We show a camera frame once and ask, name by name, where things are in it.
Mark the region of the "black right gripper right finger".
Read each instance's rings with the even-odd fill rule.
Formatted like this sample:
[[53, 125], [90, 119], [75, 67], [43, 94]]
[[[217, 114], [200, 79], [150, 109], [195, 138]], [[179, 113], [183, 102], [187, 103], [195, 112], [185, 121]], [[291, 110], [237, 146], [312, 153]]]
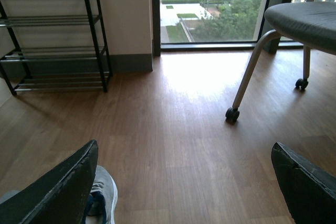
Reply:
[[277, 142], [271, 161], [295, 223], [335, 223], [335, 177]]

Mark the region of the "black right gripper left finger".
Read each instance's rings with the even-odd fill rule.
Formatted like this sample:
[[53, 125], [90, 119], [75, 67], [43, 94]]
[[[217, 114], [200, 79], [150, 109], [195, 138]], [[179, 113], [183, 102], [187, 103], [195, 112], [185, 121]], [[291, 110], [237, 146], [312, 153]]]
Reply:
[[81, 223], [97, 160], [97, 141], [90, 140], [1, 203], [1, 223]]

